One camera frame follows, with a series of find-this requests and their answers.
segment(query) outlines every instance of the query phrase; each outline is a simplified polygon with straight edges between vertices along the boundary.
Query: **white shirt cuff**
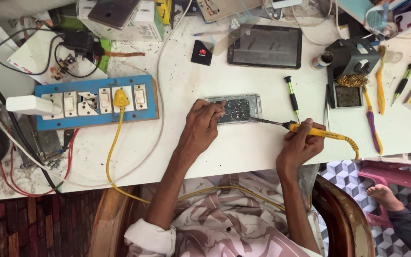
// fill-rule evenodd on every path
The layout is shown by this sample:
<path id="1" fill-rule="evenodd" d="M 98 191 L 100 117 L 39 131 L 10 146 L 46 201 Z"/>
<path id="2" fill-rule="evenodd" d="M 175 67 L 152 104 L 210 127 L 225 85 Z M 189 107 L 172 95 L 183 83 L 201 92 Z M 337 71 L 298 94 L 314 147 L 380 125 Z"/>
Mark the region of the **white shirt cuff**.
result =
<path id="1" fill-rule="evenodd" d="M 175 227 L 168 231 L 140 219 L 125 232 L 125 243 L 171 257 L 175 251 Z"/>

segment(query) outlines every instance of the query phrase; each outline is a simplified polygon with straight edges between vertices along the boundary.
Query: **small bottle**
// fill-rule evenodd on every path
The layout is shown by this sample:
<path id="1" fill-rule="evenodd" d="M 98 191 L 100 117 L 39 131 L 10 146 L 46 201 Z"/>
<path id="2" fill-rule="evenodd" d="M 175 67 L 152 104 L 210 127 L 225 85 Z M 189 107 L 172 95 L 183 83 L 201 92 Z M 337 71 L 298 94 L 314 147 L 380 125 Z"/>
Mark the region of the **small bottle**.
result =
<path id="1" fill-rule="evenodd" d="M 325 66 L 330 65 L 333 62 L 333 54 L 329 51 L 324 51 L 317 57 L 313 58 L 310 62 L 310 67 L 313 70 L 321 70 Z"/>

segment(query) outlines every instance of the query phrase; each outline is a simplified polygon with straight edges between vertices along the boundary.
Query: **white power adapter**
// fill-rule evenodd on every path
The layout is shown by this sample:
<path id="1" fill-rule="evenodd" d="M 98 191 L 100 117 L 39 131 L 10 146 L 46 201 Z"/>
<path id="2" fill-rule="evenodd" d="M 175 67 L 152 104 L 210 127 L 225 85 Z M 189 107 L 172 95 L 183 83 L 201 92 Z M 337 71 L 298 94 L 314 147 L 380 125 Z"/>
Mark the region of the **white power adapter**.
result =
<path id="1" fill-rule="evenodd" d="M 37 96 L 8 97 L 6 109 L 19 114 L 42 116 L 57 115 L 63 112 L 63 107 L 59 104 Z"/>

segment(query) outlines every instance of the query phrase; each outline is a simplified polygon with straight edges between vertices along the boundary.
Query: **tablet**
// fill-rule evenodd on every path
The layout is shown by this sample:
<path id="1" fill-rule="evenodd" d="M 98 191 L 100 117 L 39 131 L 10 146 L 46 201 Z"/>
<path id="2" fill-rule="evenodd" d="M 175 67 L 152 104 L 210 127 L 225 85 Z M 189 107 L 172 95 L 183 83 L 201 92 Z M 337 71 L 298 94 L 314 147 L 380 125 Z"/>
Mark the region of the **tablet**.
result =
<path id="1" fill-rule="evenodd" d="M 254 25 L 228 48 L 231 65 L 299 69 L 299 28 Z"/>

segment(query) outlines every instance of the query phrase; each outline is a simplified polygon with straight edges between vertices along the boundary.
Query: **yellow soldering iron handle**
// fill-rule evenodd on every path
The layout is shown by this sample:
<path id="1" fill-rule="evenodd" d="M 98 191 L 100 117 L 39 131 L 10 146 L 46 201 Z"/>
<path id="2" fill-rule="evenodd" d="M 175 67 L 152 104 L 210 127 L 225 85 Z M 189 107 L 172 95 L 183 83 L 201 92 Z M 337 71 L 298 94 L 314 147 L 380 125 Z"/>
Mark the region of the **yellow soldering iron handle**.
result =
<path id="1" fill-rule="evenodd" d="M 289 126 L 289 130 L 293 132 L 297 132 L 299 130 L 300 124 L 291 124 Z M 332 138 L 332 139 L 339 139 L 339 140 L 345 140 L 345 136 L 342 136 L 340 134 L 324 131 L 321 129 L 317 128 L 312 128 L 310 131 L 309 135 L 312 136 L 320 136 L 320 137 L 325 137 L 325 138 Z"/>
<path id="2" fill-rule="evenodd" d="M 291 124 L 289 126 L 289 130 L 293 132 L 298 132 L 299 126 L 300 124 Z M 324 131 L 324 130 L 317 129 L 317 128 L 312 128 L 309 135 L 338 139 L 338 140 L 345 140 L 351 145 L 352 149 L 356 152 L 356 157 L 354 160 L 357 161 L 359 158 L 359 148 L 357 147 L 357 144 L 349 137 L 345 137 L 344 135 Z"/>

